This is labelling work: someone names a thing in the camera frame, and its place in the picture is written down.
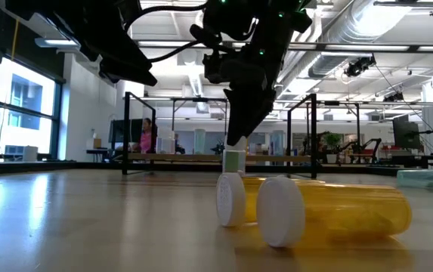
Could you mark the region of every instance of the table surface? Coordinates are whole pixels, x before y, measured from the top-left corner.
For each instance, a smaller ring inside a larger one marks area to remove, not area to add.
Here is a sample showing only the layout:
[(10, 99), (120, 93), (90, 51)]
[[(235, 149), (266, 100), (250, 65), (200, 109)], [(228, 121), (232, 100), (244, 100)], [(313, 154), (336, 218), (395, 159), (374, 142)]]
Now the table surface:
[[(218, 173), (69, 170), (0, 175), (0, 271), (433, 271), (433, 191), (404, 189), (410, 229), (366, 244), (272, 249), (218, 226)], [(373, 175), (333, 183), (395, 185)]]

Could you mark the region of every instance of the black cable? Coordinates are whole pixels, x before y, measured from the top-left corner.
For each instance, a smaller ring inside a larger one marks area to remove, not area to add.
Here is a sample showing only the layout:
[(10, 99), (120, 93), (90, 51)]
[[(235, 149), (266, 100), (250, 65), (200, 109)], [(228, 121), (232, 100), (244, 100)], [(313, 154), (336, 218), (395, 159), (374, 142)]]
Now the black cable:
[(198, 42), (198, 41), (188, 42), (186, 45), (183, 45), (183, 46), (181, 46), (180, 48), (177, 48), (177, 49), (175, 49), (174, 51), (165, 54), (164, 56), (161, 56), (161, 57), (155, 57), (155, 58), (149, 59), (149, 61), (150, 61), (151, 63), (155, 63), (155, 62), (158, 62), (158, 61), (161, 61), (161, 60), (168, 59), (168, 58), (170, 58), (170, 57), (172, 57), (172, 56), (174, 56), (174, 55), (176, 55), (176, 54), (178, 54), (178, 53), (181, 53), (182, 51), (184, 51), (184, 50), (186, 50), (186, 49), (188, 49), (188, 48), (190, 48), (190, 47), (192, 47), (192, 46), (194, 46), (194, 45), (197, 45), (197, 44), (199, 44), (199, 43), (201, 43), (201, 42)]
[[(394, 86), (389, 82), (389, 80), (385, 77), (384, 73), (380, 70), (380, 68), (377, 66), (377, 64), (374, 65), (376, 67), (376, 69), (381, 73), (382, 78), (389, 84), (389, 86), (391, 86), (392, 90), (395, 91), (396, 93), (398, 93), (398, 91), (394, 88)], [(411, 105), (409, 105), (409, 103), (407, 103), (404, 99), (403, 102), (414, 112), (414, 114), (416, 114), (421, 120), (422, 122), (427, 125), (430, 129), (433, 129), (419, 114), (418, 112), (416, 112)], [(423, 136), (419, 136), (421, 139), (423, 139), (427, 144), (426, 147), (429, 148), (430, 150), (433, 149), (431, 148), (429, 145), (431, 145)]]
[(125, 24), (124, 30), (127, 32), (131, 25), (140, 17), (143, 17), (146, 14), (156, 11), (200, 11), (206, 7), (208, 3), (204, 3), (199, 6), (194, 7), (180, 7), (180, 6), (155, 6), (144, 9), (141, 13), (135, 14), (128, 22)]

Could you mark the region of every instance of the white bottle cap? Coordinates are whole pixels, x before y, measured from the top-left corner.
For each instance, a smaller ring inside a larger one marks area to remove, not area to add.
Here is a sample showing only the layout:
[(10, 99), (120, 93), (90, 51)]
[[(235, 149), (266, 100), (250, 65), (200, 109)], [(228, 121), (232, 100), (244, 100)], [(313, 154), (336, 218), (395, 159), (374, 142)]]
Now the white bottle cap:
[(238, 173), (224, 173), (216, 185), (216, 209), (219, 223), (234, 227), (245, 222), (246, 194)]
[(305, 204), (300, 189), (283, 176), (260, 186), (256, 218), (263, 240), (273, 247), (292, 247), (305, 230)]

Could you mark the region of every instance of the translucent plastic bottle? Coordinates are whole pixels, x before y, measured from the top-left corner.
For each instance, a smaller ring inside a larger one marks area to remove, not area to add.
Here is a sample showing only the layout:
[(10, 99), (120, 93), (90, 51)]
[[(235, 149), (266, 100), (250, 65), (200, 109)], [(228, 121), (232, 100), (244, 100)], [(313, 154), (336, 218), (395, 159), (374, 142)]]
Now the translucent plastic bottle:
[[(225, 227), (256, 222), (256, 198), (258, 189), (266, 178), (241, 177), (237, 173), (223, 173), (216, 185), (216, 207), (219, 222)], [(301, 181), (297, 183), (321, 183)]]
[(257, 198), (257, 222), (270, 246), (296, 246), (303, 238), (374, 240), (402, 233), (412, 213), (393, 187), (296, 183), (268, 178)]
[(433, 170), (400, 170), (397, 172), (397, 185), (433, 189)]

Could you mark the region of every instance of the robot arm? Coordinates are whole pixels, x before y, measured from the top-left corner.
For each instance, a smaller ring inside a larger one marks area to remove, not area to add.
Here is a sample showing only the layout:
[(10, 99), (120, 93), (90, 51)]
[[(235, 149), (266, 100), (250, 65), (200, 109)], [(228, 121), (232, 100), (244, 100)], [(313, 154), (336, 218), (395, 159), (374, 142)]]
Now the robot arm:
[[(152, 11), (205, 9), (203, 28), (192, 25), (196, 39), (213, 50), (205, 56), (205, 77), (211, 83), (229, 82), (224, 90), (231, 105), (227, 143), (248, 137), (273, 110), (274, 84), (294, 31), (304, 32), (312, 20), (303, 9), (310, 0), (208, 0), (197, 7), (161, 6), (142, 10), (137, 0), (6, 0), (6, 8), (25, 20), (34, 13), (52, 23), (80, 45), (91, 61), (102, 56), (100, 76), (154, 86), (152, 62), (127, 35), (139, 17)], [(221, 45), (222, 34), (250, 42), (241, 50)]]

